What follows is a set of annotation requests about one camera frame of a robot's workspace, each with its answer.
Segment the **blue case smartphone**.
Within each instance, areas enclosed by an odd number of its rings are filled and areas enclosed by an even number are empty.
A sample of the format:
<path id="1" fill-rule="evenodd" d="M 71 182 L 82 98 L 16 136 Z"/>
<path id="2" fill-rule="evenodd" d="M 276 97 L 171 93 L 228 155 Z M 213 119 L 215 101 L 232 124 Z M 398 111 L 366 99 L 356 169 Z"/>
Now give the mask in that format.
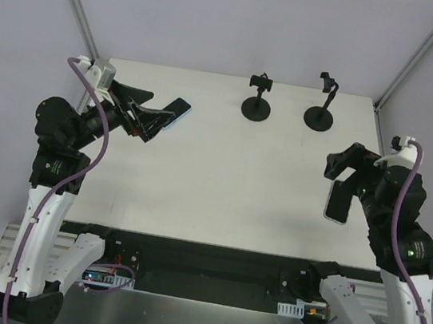
<path id="1" fill-rule="evenodd" d="M 166 130 L 173 125 L 176 121 L 179 121 L 183 116 L 185 116 L 189 111 L 191 111 L 191 105 L 182 98 L 177 98 L 166 107 L 162 109 L 166 113 L 170 113 L 169 119 L 161 127 Z"/>

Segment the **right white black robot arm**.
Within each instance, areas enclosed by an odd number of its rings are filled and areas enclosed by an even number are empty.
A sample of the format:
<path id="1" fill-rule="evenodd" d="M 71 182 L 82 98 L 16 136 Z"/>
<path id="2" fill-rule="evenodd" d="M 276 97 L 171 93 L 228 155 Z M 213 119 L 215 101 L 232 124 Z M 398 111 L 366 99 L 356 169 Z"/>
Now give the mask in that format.
<path id="1" fill-rule="evenodd" d="M 417 221 L 427 197 L 422 160 L 415 141 L 384 157 L 355 143 L 329 154 L 324 169 L 333 183 L 326 217 L 343 223 L 352 198 L 360 201 L 385 290 L 387 324 L 432 324 L 433 238 Z M 337 262 L 313 263 L 301 278 L 295 293 L 302 301 L 324 300 L 343 324 L 373 324 Z"/>

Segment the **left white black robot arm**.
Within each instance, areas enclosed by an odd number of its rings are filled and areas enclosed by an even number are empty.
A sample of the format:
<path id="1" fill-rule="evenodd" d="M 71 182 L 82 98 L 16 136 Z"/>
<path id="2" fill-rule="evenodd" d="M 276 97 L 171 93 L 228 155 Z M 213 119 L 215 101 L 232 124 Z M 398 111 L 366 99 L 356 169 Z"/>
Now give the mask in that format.
<path id="1" fill-rule="evenodd" d="M 6 265 L 0 272 L 3 324 L 53 324 L 67 290 L 91 266 L 121 269 L 108 228 L 88 225 L 55 261 L 59 229 L 79 195 L 85 175 L 100 163 L 116 128 L 149 142 L 191 110 L 177 98 L 163 109 L 144 107 L 154 95 L 113 81 L 107 96 L 93 96 L 83 113 L 61 97 L 36 109 L 38 152 L 32 164 L 26 212 Z"/>

